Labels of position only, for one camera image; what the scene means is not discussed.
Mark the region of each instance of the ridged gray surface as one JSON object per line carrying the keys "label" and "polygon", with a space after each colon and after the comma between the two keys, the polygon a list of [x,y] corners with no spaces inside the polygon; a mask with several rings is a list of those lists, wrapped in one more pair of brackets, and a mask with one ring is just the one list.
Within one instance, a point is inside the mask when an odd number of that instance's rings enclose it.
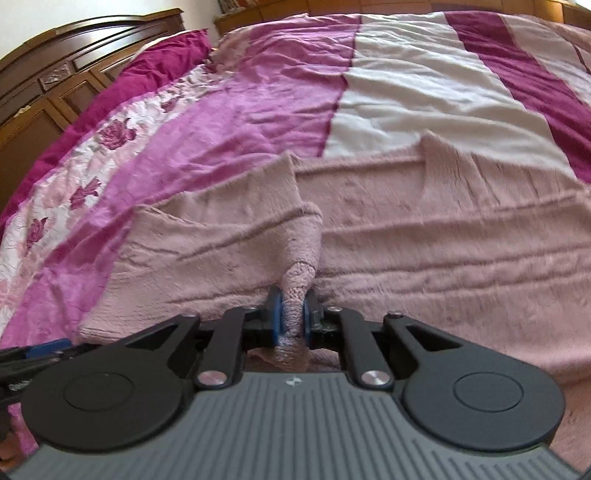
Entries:
{"label": "ridged gray surface", "polygon": [[[297,377],[301,382],[289,381]],[[201,393],[163,434],[110,455],[43,446],[14,480],[571,480],[546,448],[471,455],[435,442],[343,373],[246,373]]]}

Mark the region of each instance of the carved wood panel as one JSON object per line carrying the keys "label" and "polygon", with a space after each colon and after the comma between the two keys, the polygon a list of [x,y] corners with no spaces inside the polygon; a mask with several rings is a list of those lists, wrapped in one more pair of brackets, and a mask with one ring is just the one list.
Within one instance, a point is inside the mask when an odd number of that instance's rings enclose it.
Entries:
{"label": "carved wood panel", "polygon": [[0,210],[33,162],[68,125],[56,107],[43,98],[0,129]]}
{"label": "carved wood panel", "polygon": [[260,8],[262,19],[265,22],[280,20],[290,15],[297,15],[309,11],[306,0],[282,0],[269,5],[263,5]]}
{"label": "carved wood panel", "polygon": [[79,73],[55,87],[49,100],[70,122],[74,122],[105,87],[91,72]]}
{"label": "carved wood panel", "polygon": [[37,74],[39,70],[49,66],[48,63],[52,62],[47,61],[48,59],[54,59],[55,61],[66,59],[71,56],[72,52],[83,50],[86,46],[93,46],[93,43],[96,42],[99,44],[109,42],[111,39],[125,34],[125,31],[129,31],[131,28],[128,25],[120,25],[101,30],[84,31],[24,54],[18,61],[12,62],[6,68],[0,68],[0,96],[5,92],[9,92],[12,85],[26,81],[27,78]]}
{"label": "carved wood panel", "polygon": [[60,65],[53,69],[47,75],[44,75],[39,79],[41,82],[41,86],[45,91],[50,90],[52,87],[57,85],[60,82],[63,82],[66,78],[72,76],[72,68],[68,64],[68,62]]}
{"label": "carved wood panel", "polygon": [[126,35],[119,40],[112,41],[103,45],[99,48],[95,48],[86,52],[84,55],[76,57],[73,59],[74,67],[76,70],[84,70],[88,68],[93,63],[104,59],[105,57],[111,55],[112,53],[121,50],[122,48],[128,47],[130,45],[137,44],[142,40],[153,40],[157,37],[161,37],[167,32],[167,25],[165,22],[160,22],[155,25],[151,25],[147,28],[143,28],[142,30],[135,31],[131,35]]}
{"label": "carved wood panel", "polygon": [[0,100],[0,125],[41,95],[43,95],[41,85],[38,82],[30,82],[24,88],[20,88],[14,96]]}
{"label": "carved wood panel", "polygon": [[354,14],[361,12],[359,0],[308,0],[310,15]]}
{"label": "carved wood panel", "polygon": [[262,22],[261,12],[258,8],[241,10],[231,15],[225,15],[216,20],[216,28],[220,35],[247,25],[254,25]]}
{"label": "carved wood panel", "polygon": [[591,30],[591,12],[581,11],[569,5],[562,6],[564,23]]}

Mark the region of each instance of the wooden cabinet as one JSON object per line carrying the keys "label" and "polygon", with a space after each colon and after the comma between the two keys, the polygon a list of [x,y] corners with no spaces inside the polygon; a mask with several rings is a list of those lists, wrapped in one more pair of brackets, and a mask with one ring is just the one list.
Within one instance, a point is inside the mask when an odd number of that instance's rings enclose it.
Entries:
{"label": "wooden cabinet", "polygon": [[0,207],[48,145],[59,138],[69,125],[68,120],[46,98],[33,102],[25,111],[0,129]]}
{"label": "wooden cabinet", "polygon": [[261,16],[265,22],[281,20],[291,15],[303,14],[308,12],[308,2],[306,0],[282,0],[268,5],[261,5]]}
{"label": "wooden cabinet", "polygon": [[59,84],[50,92],[48,98],[69,122],[74,122],[104,89],[105,85],[91,72],[84,72]]}
{"label": "wooden cabinet", "polygon": [[448,10],[487,10],[511,15],[535,15],[591,30],[591,11],[568,0],[258,0],[254,7],[226,14],[215,21],[224,35],[236,28],[290,15],[426,14]]}
{"label": "wooden cabinet", "polygon": [[182,10],[91,18],[0,59],[0,210],[41,155],[143,45],[183,29]]}

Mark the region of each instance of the pink towel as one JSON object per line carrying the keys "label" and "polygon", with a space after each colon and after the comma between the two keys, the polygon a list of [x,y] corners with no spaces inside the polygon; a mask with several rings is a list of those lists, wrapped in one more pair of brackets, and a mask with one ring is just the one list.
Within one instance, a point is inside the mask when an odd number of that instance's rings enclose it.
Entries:
{"label": "pink towel", "polygon": [[211,318],[280,283],[288,335],[259,354],[284,369],[334,368],[335,354],[301,343],[301,299],[313,284],[325,303],[367,319],[403,310],[546,369],[567,395],[553,448],[583,468],[590,253],[589,194],[554,171],[460,153],[431,134],[367,158],[284,155],[138,209],[80,334],[109,341],[186,309]]}

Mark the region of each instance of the small logo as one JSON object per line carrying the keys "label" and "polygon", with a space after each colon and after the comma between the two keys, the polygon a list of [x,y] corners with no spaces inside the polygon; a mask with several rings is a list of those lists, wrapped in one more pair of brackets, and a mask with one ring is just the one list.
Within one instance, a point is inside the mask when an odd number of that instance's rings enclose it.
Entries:
{"label": "small logo", "polygon": [[297,387],[302,382],[303,380],[300,377],[291,377],[285,381],[285,383],[288,384],[290,387]]}

